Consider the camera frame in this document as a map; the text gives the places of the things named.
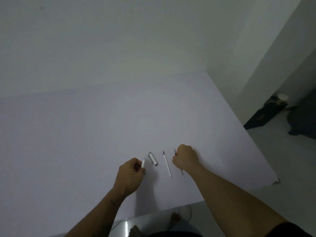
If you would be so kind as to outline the person's right hand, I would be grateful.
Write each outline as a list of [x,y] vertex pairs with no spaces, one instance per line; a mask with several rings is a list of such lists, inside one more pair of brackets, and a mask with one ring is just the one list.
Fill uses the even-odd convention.
[[201,163],[196,151],[192,148],[192,146],[181,144],[177,148],[177,153],[177,161],[180,168],[183,171],[187,172],[189,175],[195,173]]

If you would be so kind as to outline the person's left hand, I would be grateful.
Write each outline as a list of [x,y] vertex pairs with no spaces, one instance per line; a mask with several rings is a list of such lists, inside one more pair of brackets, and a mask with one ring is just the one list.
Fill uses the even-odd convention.
[[132,158],[119,167],[113,189],[121,198],[126,198],[134,193],[140,186],[142,180],[133,180],[133,159]]

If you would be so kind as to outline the thin pen refill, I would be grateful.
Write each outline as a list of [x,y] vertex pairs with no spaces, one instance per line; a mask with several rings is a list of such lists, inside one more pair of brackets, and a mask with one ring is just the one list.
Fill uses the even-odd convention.
[[[174,148],[173,150],[174,150],[174,155],[177,156],[177,151],[176,151],[176,149]],[[180,170],[180,172],[181,172],[181,175],[183,176],[183,175],[184,175],[183,170],[182,170],[182,169],[179,169],[179,170]]]

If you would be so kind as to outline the person's right forearm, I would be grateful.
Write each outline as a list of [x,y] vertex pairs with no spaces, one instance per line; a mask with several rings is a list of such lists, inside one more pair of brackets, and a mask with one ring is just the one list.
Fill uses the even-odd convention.
[[201,163],[180,169],[194,180],[216,223],[226,237],[264,237],[287,220],[261,200],[208,171]]

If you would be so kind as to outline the person's left forearm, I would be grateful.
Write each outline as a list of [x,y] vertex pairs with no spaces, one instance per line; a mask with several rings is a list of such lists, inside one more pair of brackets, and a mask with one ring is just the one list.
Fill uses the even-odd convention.
[[108,237],[121,204],[130,194],[126,188],[113,187],[64,237]]

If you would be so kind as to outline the white pen refill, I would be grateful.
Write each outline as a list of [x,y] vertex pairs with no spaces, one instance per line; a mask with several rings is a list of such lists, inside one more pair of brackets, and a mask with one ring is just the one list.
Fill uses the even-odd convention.
[[167,170],[168,170],[169,177],[171,178],[172,174],[171,174],[170,167],[169,167],[169,164],[168,164],[168,161],[167,161],[167,158],[166,158],[166,155],[165,155],[164,151],[163,151],[163,157],[164,157],[164,160],[165,160],[165,163],[166,163],[166,167],[167,167]]

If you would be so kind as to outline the person's foot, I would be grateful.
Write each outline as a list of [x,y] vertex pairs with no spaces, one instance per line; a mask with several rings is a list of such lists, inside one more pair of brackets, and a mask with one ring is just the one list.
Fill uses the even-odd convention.
[[181,220],[181,215],[173,212],[169,221],[168,230],[171,230],[173,227],[175,227],[175,225],[178,224]]
[[134,225],[130,229],[128,237],[144,237],[144,235],[141,233],[139,228],[136,225]]

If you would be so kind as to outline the black sleeve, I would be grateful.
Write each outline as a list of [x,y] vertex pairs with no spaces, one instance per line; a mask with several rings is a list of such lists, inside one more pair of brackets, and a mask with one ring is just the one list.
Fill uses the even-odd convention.
[[274,227],[264,237],[313,237],[299,226],[291,222],[284,222]]

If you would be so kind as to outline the black bag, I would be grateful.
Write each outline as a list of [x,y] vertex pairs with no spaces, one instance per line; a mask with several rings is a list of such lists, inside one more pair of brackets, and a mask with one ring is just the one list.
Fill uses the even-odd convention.
[[316,140],[316,89],[308,94],[287,115],[289,135],[303,135]]

